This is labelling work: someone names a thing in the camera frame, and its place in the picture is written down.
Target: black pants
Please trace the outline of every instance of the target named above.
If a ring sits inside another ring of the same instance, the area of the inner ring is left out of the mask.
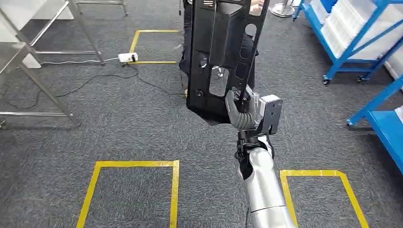
[[[183,30],[184,30],[184,44],[182,51],[182,59],[179,62],[179,68],[188,76],[190,71],[190,50],[191,50],[191,39],[192,39],[192,5],[185,4],[185,11],[183,15]],[[244,34],[243,42],[241,47],[241,55],[247,56],[252,51],[253,40],[252,37]],[[243,78],[247,74],[247,67],[240,66],[237,68],[235,75]],[[248,85],[250,88],[255,87],[255,61],[253,61],[250,75],[248,78]]]

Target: black cable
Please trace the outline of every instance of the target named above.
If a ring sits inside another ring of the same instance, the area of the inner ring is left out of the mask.
[[[72,94],[72,93],[74,93],[74,92],[77,92],[78,90],[80,90],[81,88],[83,88],[86,84],[88,84],[89,82],[91,82],[92,79],[94,79],[94,78],[96,78],[96,77],[119,77],[119,78],[128,79],[128,78],[132,78],[132,77],[134,77],[134,76],[136,76],[136,75],[138,75],[137,72],[136,72],[136,74],[134,74],[134,75],[132,75],[132,76],[129,76],[129,77],[124,77],[124,76],[119,76],[119,75],[95,75],[95,76],[93,76],[92,78],[90,78],[88,81],[84,82],[79,88],[74,89],[74,90],[72,90],[72,91],[70,91],[70,92],[67,92],[67,93],[65,93],[65,94],[63,94],[63,95],[58,95],[58,96],[56,96],[56,97],[64,97],[64,96],[67,96],[67,95]]]
[[[112,74],[111,74],[111,75],[95,75],[95,76],[93,76],[92,78],[90,78],[88,81],[84,82],[84,83],[83,83],[80,87],[78,87],[77,89],[74,89],[74,90],[69,91],[69,92],[67,92],[67,93],[65,93],[65,94],[62,94],[62,95],[57,95],[56,97],[64,97],[64,96],[67,96],[67,95],[72,94],[72,93],[74,93],[74,92],[77,92],[78,90],[80,90],[81,88],[83,88],[86,84],[88,84],[89,82],[91,82],[91,81],[92,81],[94,78],[96,78],[96,77],[109,77],[109,76],[111,76],[111,77],[119,77],[119,78],[124,78],[124,79],[129,79],[129,78],[132,78],[132,77],[134,77],[134,76],[137,76],[137,78],[138,78],[140,81],[142,81],[142,82],[144,82],[144,83],[146,83],[146,84],[148,84],[148,85],[150,85],[150,86],[159,88],[159,89],[161,89],[164,93],[166,93],[166,94],[168,94],[168,95],[183,95],[183,93],[169,93],[169,92],[167,92],[165,89],[163,89],[162,87],[159,87],[158,85],[151,84],[151,83],[145,81],[144,79],[140,78],[140,76],[138,75],[138,72],[136,72],[134,75],[129,76],[129,77],[124,77],[124,76],[119,76],[119,75],[112,75]],[[21,110],[21,109],[30,109],[30,108],[33,108],[33,107],[35,107],[36,105],[38,105],[38,102],[39,102],[39,95],[40,95],[40,93],[42,92],[41,90],[38,91],[38,93],[37,93],[37,95],[36,95],[35,103],[34,103],[33,105],[30,105],[30,106],[28,106],[28,107],[18,107],[18,106],[16,106],[16,105],[12,104],[10,101],[8,101],[7,98],[6,98],[6,93],[7,93],[7,91],[8,91],[9,88],[10,88],[10,86],[7,85],[7,89],[6,89],[6,90],[4,91],[4,93],[3,93],[3,102],[4,102],[5,104],[10,105],[11,107],[13,107],[13,108],[15,108],[15,109],[17,109],[17,110]]]
[[[20,110],[20,109],[30,109],[30,108],[33,108],[33,107],[35,107],[37,104],[38,104],[38,102],[39,102],[39,95],[40,95],[40,90],[37,92],[37,95],[36,95],[36,100],[35,100],[35,103],[33,104],[33,105],[30,105],[30,106],[28,106],[28,107],[18,107],[18,106],[16,106],[15,104],[12,104],[10,101],[8,101],[7,100],[7,98],[6,98],[6,93],[7,93],[7,91],[10,89],[10,86],[9,85],[6,85],[7,86],[7,89],[4,91],[4,93],[3,93],[3,102],[5,103],[5,104],[8,104],[8,105],[10,105],[11,107],[13,107],[13,108],[15,108],[15,109],[17,109],[17,110]]]

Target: black plastic panel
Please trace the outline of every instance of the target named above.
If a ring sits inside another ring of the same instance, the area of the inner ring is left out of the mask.
[[[269,0],[265,1],[260,16],[249,14],[250,0],[216,0],[213,7],[203,5],[203,0],[193,0],[191,69],[189,73],[187,107],[205,120],[230,123],[225,95],[209,92],[211,68],[221,66],[229,70],[225,94],[236,87],[245,91],[250,68],[254,61]],[[243,34],[248,24],[256,26],[253,49],[248,58],[240,56]],[[200,62],[207,58],[207,66]],[[247,75],[235,76],[237,67],[247,67]]]

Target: white plastic bin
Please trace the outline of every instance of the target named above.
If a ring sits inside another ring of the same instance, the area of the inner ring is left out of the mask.
[[[374,12],[374,9],[375,5],[370,0],[339,0],[333,7],[332,13],[326,19],[321,31],[337,58],[341,56],[357,36]],[[403,18],[401,12],[394,8],[393,5],[390,5],[361,38],[355,48],[362,46],[397,22],[387,19],[386,15],[388,14],[397,14],[397,18]],[[385,54],[402,36],[403,26],[400,26],[350,58],[377,59]]]
[[[322,2],[320,0],[312,0],[310,3],[313,11],[315,12],[317,18],[319,19],[319,22],[321,24],[324,24],[326,21],[326,18],[329,16],[329,13],[326,11],[325,7],[322,5]]]

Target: gray carpet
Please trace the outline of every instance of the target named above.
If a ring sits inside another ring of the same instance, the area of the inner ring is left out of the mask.
[[[105,58],[127,52],[137,29],[181,27],[176,0],[127,4],[126,18],[116,6],[82,6]],[[31,21],[23,31],[32,38],[43,24]],[[141,60],[178,60],[181,43],[180,33],[142,34],[136,51]],[[74,50],[89,45],[76,22],[56,21],[36,47]],[[364,85],[356,83],[355,75],[338,74],[330,86],[323,86],[330,62],[303,16],[293,23],[268,15],[259,52],[256,89],[285,100],[278,134],[272,137],[277,169],[344,172],[370,227],[400,227],[401,173],[365,121],[359,124],[363,128],[345,126],[346,118],[391,83],[387,72],[379,70]],[[142,79],[170,93],[181,91],[177,65],[134,67]],[[136,72],[117,61],[105,66],[48,65],[34,71],[56,94],[96,74]],[[20,72],[9,75],[8,85],[13,104],[35,102],[37,89]],[[178,227],[244,227],[245,193],[233,158],[235,129],[208,126],[187,110],[181,95],[167,95],[137,77],[96,78],[62,101],[80,119],[80,127],[67,119],[6,118],[9,129],[0,131],[0,227],[74,227],[98,160],[176,159],[181,162]],[[401,101],[402,95],[396,94],[382,109]],[[6,104],[0,108],[13,110]],[[41,94],[32,110],[56,109]],[[169,168],[101,170],[86,227],[168,227],[171,178]],[[299,227],[360,227],[337,178],[295,177],[289,183]]]

